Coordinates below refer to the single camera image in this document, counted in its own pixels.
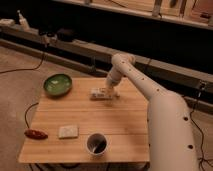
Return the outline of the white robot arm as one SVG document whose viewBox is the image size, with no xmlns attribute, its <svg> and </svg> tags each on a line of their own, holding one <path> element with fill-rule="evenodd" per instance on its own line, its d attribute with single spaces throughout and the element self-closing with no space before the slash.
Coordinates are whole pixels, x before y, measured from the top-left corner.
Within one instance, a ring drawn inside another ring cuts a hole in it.
<svg viewBox="0 0 213 171">
<path fill-rule="evenodd" d="M 114 88 L 126 76 L 148 100 L 150 171 L 199 171 L 189 108 L 184 98 L 136 69 L 134 55 L 114 54 L 111 63 L 106 87 Z"/>
</svg>

